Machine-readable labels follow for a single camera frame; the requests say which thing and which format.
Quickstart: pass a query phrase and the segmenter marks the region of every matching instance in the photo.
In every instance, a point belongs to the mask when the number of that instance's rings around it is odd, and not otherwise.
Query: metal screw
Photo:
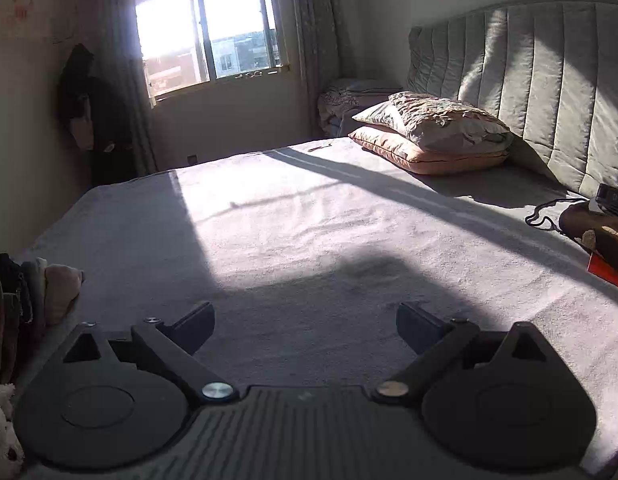
[[[233,386],[227,383],[209,383],[202,388],[202,394],[209,399],[226,399],[233,395]]]
[[[383,397],[391,397],[396,399],[404,397],[409,393],[409,386],[398,381],[385,381],[375,389]]]

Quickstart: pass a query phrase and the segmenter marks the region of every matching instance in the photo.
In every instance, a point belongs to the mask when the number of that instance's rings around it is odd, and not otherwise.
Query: window
[[[233,63],[231,62],[231,54],[224,54],[220,56],[220,68],[223,72],[227,70],[231,70],[233,68]]]
[[[272,0],[135,0],[149,94],[281,64]]]

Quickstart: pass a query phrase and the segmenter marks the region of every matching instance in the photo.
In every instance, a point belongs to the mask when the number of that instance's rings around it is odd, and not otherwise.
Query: pillow
[[[386,158],[403,170],[443,175],[484,170],[502,164],[508,150],[491,153],[438,153],[423,150],[389,128],[363,126],[349,134],[363,148]]]
[[[388,126],[423,150],[441,153],[496,153],[513,141],[507,125],[490,113],[429,94],[393,94],[354,119]]]

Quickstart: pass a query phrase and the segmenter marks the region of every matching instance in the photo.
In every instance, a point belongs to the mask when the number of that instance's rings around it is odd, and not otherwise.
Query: folded blanket
[[[318,97],[321,127],[328,137],[346,137],[356,128],[351,116],[387,101],[400,86],[376,79],[337,79]],[[347,127],[342,128],[347,120]]]

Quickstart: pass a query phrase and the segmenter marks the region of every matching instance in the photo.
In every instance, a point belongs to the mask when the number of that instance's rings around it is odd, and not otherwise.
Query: circular pad
[[[450,451],[506,471],[571,465],[596,428],[592,402],[575,378],[525,360],[449,374],[425,394],[422,415]]]
[[[130,365],[80,362],[31,384],[14,426],[38,458],[70,470],[106,470],[164,447],[187,410],[180,389],[162,377]]]

